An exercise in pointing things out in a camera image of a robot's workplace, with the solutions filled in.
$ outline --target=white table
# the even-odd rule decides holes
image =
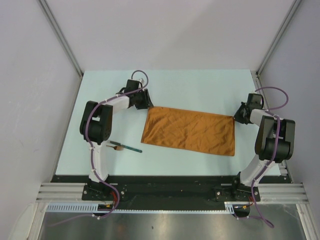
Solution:
[[[108,99],[131,77],[131,70],[86,71],[74,106],[56,175],[88,175],[89,144],[79,132],[87,101]],[[249,70],[146,70],[154,106],[233,116],[241,101],[255,90]],[[137,73],[135,78],[144,77]],[[111,175],[221,176],[236,175],[255,155],[258,127],[235,123],[235,156],[220,156],[141,143],[147,110],[135,107],[113,116],[109,140],[141,149],[107,149],[105,160]],[[268,175],[278,176],[278,165]]]

